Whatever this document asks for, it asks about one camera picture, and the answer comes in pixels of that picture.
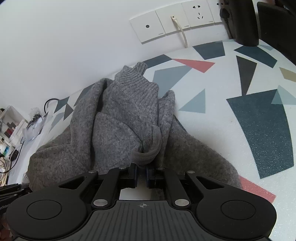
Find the beige shape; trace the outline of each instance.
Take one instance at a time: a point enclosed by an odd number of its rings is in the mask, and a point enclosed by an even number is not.
[[[281,67],[280,67],[280,70],[281,70],[281,73],[283,74],[283,77],[286,80],[291,80],[291,81],[296,82],[296,73],[294,73],[294,72],[292,72],[290,70],[281,68]]]

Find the black plug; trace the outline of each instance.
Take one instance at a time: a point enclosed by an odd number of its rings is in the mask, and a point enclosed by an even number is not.
[[[232,33],[230,31],[230,27],[229,27],[229,22],[228,22],[228,18],[230,17],[230,14],[226,8],[220,9],[220,17],[224,19],[224,21],[227,25],[228,31],[229,31],[230,38],[233,39]]]

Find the black cylinder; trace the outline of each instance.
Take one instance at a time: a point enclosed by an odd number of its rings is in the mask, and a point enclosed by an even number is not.
[[[235,40],[245,46],[259,44],[256,14],[252,0],[229,0]]]

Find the sweater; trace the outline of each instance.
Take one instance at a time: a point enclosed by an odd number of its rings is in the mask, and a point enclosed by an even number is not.
[[[158,99],[158,85],[143,77],[144,63],[124,66],[115,79],[103,78],[78,102],[70,126],[30,158],[33,191],[97,170],[153,163],[184,174],[194,170],[241,187],[236,169],[190,136],[174,116],[175,95]]]

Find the crosshair symbol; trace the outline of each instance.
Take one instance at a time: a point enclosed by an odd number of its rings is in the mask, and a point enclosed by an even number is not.
[[[147,204],[145,204],[145,203],[141,203],[139,206],[140,206],[141,208],[145,208],[145,207],[147,207],[147,206],[149,206],[149,205],[147,205]]]

